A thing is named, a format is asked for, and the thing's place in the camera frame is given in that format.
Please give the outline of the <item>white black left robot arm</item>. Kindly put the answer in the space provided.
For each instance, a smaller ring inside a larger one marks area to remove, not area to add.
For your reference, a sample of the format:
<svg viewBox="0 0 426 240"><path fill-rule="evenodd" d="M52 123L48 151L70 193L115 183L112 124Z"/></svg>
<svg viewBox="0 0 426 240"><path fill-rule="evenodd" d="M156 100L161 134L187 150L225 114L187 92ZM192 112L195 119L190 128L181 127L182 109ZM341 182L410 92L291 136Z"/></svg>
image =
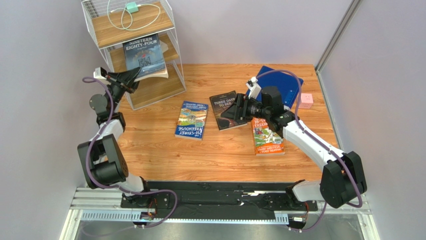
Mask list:
<svg viewBox="0 0 426 240"><path fill-rule="evenodd" d="M119 105L125 93L134 93L140 67L108 72L102 67L95 70L97 77L86 76L84 83L99 83L104 94L95 94L89 106L96 113L99 130L89 141L77 147L86 183L91 189L120 189L125 196L134 196L149 191L147 182L129 172L120 150L118 139L124 133L126 122Z"/></svg>

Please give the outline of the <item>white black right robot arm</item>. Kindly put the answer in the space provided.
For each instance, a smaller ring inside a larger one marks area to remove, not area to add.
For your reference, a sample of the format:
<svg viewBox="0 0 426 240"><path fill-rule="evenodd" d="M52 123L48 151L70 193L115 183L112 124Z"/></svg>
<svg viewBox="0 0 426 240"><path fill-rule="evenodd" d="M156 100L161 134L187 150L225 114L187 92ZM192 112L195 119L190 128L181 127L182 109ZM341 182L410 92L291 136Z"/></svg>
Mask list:
<svg viewBox="0 0 426 240"><path fill-rule="evenodd" d="M261 90L261 100L239 93L221 117L250 122L264 119L270 130L302 150L321 170L317 181L299 180L285 191L294 202L324 201L338 209L343 205L361 208L367 191L361 157L344 152L310 131L300 118L285 108L275 86Z"/></svg>

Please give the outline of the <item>nineteen eighty-four book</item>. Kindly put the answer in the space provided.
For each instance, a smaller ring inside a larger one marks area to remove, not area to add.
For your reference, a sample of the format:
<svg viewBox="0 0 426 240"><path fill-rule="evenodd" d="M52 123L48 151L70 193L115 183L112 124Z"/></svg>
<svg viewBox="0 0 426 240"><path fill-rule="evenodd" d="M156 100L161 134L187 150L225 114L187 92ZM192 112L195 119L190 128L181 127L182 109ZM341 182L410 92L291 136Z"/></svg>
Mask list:
<svg viewBox="0 0 426 240"><path fill-rule="evenodd" d="M141 67L137 82L169 77L162 46L157 33L123 43L126 69Z"/></svg>

